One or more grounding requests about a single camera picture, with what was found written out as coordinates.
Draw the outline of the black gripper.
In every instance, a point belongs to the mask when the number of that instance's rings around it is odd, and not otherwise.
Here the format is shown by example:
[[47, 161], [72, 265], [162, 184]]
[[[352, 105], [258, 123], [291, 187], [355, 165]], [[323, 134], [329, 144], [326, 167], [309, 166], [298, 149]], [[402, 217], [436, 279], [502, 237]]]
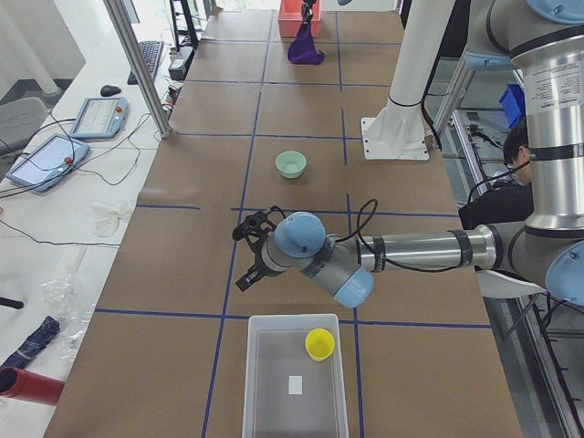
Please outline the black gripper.
[[268, 237], [276, 230], [276, 224], [269, 219], [269, 215], [275, 211], [276, 209], [266, 209], [250, 214], [232, 232], [233, 240], [236, 242], [245, 240], [255, 256], [255, 266], [250, 267], [235, 281], [241, 292], [246, 292], [264, 277], [260, 269], [269, 270], [262, 257], [262, 248]]

